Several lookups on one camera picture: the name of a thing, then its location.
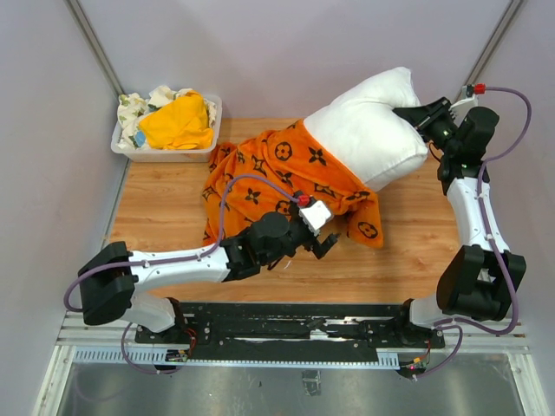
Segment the white pillow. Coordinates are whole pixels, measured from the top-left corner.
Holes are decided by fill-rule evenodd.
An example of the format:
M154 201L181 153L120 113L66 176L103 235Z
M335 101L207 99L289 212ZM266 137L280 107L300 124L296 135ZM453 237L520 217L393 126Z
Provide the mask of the white pillow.
M304 119L310 135L368 188L380 191L420 169L428 148L397 107L421 105L412 72L392 68L373 75Z

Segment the orange monogram pillowcase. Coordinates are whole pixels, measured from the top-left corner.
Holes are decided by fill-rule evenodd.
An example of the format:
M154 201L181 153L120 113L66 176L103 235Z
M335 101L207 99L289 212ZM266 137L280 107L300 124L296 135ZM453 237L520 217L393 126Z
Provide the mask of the orange monogram pillowcase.
M383 246L377 194L308 133L301 120L238 145L217 146L201 197L206 212L202 243L238 235L265 213L290 213L296 192L322 200L346 217L347 235L371 248Z

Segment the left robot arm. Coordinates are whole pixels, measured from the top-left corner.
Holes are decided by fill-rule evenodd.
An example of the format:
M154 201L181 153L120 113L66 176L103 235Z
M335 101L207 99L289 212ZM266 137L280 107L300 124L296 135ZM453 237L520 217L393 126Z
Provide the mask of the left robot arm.
M269 212L235 237L195 250L131 251L111 243L78 272L82 317L89 326L123 320L179 341L186 322L176 300L151 295L151 290L183 283L224 283L272 269L283 257L304 248L324 257L337 243L336 234L323 241L303 216L287 218Z

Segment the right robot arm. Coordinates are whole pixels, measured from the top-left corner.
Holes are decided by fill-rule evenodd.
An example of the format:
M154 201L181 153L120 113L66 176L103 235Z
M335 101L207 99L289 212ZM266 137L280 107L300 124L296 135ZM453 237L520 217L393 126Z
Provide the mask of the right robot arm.
M501 236L490 199L486 147L500 117L480 107L475 98L458 106L446 98L421 107L398 107L395 114L415 128L425 142L442 152L437 169L443 194L452 206L460 249L440 277L434 295L408 300L405 317L393 325L395 340L414 346L424 328L443 330L465 323L492 333L487 322L518 320L516 291L526 272L526 260L513 254Z

